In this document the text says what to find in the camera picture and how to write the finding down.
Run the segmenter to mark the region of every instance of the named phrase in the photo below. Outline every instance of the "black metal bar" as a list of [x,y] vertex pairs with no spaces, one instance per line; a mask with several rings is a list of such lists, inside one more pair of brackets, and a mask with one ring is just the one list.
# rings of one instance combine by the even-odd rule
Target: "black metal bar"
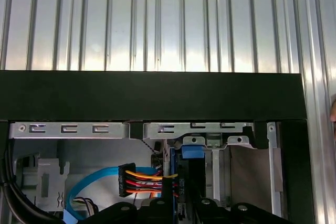
[[306,119],[299,74],[1,71],[0,120]]

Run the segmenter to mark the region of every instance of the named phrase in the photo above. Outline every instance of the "red wire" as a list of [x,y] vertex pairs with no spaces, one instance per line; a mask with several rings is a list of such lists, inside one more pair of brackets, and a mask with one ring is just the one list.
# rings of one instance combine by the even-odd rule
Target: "red wire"
[[133,186],[140,186],[140,187],[161,187],[162,186],[162,185],[156,185],[156,184],[153,184],[153,185],[139,184],[139,183],[133,182],[133,181],[128,180],[128,179],[126,179],[126,183],[130,184],[130,185],[133,185]]

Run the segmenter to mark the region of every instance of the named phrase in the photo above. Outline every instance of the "wire bundle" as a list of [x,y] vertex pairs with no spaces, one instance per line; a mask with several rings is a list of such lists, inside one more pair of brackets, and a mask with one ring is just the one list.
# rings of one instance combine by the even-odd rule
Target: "wire bundle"
[[84,204],[86,206],[89,216],[95,215],[99,212],[98,206],[90,198],[76,197],[72,201]]
[[[152,176],[141,173],[134,173],[129,170],[126,170],[125,172],[127,173],[126,192],[131,194],[150,193],[150,198],[154,197],[154,195],[157,193],[161,193],[163,179],[162,176],[159,176],[161,171],[157,172]],[[174,174],[165,177],[175,178],[177,176],[177,174]]]

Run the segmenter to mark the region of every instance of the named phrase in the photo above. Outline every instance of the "yellow wire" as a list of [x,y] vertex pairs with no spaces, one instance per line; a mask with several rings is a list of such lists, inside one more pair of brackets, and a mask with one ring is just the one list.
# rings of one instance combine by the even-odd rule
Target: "yellow wire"
[[[149,178],[149,179],[155,179],[155,180],[162,180],[163,179],[163,177],[161,177],[161,176],[143,175],[143,174],[138,174],[138,173],[131,172],[130,170],[126,170],[125,172],[128,173],[128,174],[131,174],[135,177],[138,177],[138,178]],[[175,178],[177,176],[178,176],[178,174],[173,174],[173,175],[164,176],[164,177],[165,178]]]

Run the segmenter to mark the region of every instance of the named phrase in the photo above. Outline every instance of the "metal panel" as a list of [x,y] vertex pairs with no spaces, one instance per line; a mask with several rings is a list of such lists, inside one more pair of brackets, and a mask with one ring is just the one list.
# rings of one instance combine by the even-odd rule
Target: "metal panel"
[[0,69],[303,74],[319,223],[335,223],[336,0],[0,0]]

